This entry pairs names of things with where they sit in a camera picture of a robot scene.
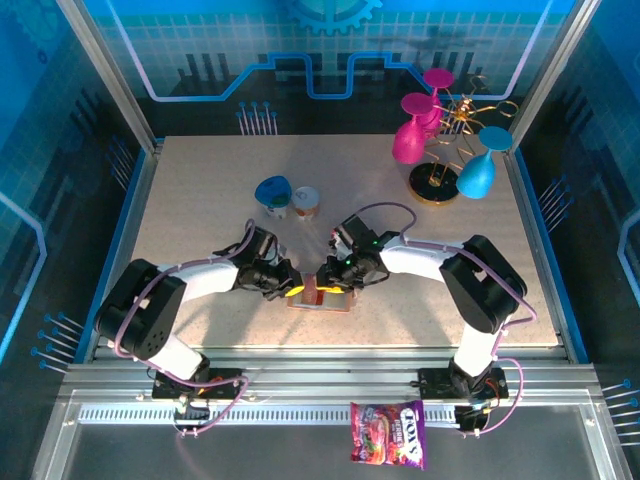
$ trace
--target candy wrapper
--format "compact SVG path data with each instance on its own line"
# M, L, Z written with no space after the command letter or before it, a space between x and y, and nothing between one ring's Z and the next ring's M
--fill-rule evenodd
M395 405L351 404L351 460L424 470L427 442L421 400Z

